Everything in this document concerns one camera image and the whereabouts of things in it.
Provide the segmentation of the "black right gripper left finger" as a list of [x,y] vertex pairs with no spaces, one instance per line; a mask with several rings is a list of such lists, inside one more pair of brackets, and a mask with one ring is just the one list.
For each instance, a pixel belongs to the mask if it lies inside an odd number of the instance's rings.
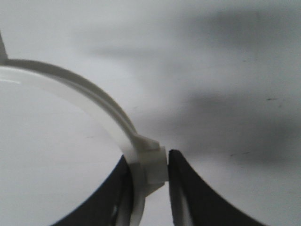
[[133,210],[133,183],[122,156],[106,180],[79,207],[55,226],[128,226]]

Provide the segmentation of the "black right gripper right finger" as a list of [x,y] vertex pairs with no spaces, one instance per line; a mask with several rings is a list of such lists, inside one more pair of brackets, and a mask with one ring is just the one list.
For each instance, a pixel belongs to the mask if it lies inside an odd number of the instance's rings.
[[169,151],[169,194],[175,226],[261,226],[223,199],[178,150]]

